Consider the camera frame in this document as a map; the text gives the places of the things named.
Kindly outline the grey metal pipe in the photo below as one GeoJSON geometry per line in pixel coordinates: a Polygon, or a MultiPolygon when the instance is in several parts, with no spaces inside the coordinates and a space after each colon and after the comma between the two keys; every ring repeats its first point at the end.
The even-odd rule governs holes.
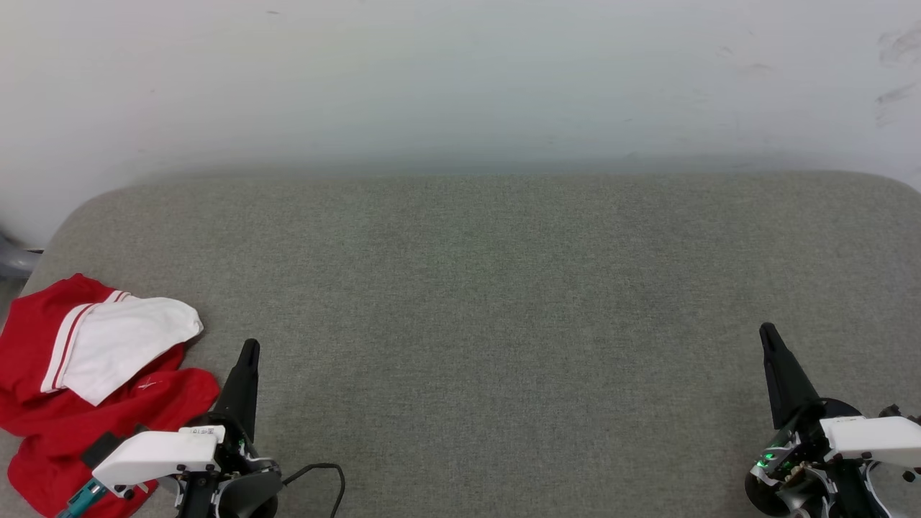
{"type": "Polygon", "coordinates": [[[0,278],[29,278],[43,253],[43,248],[26,245],[0,227],[0,278]]]}

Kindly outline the grey fabric sofa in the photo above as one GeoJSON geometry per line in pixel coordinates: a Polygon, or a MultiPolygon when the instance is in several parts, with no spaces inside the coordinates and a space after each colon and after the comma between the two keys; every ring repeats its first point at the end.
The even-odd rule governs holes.
{"type": "Polygon", "coordinates": [[[240,179],[80,206],[82,273],[257,339],[255,445],[337,518],[763,518],[758,329],[816,389],[921,413],[921,191],[860,173],[240,179]]]}

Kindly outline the red and white jersey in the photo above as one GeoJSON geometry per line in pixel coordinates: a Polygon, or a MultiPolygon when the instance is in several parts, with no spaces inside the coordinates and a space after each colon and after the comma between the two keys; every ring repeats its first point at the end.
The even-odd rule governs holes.
{"type": "Polygon", "coordinates": [[[90,479],[81,457],[103,434],[174,432],[210,410],[213,374],[182,368],[198,312],[76,274],[16,299],[0,332],[0,429],[19,437],[7,475],[44,518],[90,479]]]}

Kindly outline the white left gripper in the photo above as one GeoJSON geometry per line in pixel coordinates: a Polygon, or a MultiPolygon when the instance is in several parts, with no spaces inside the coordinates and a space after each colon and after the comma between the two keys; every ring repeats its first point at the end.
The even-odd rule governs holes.
{"type": "Polygon", "coordinates": [[[148,481],[193,474],[243,475],[253,471],[249,440],[255,439],[260,343],[247,339],[212,410],[175,432],[138,432],[123,440],[92,469],[112,493],[148,481]]]}

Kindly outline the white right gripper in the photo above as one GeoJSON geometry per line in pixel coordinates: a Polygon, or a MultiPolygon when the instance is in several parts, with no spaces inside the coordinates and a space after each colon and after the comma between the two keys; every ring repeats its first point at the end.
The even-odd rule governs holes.
{"type": "Polygon", "coordinates": [[[866,417],[839,400],[820,400],[772,322],[759,328],[773,427],[773,465],[866,461],[921,468],[921,424],[897,406],[866,417]]]}

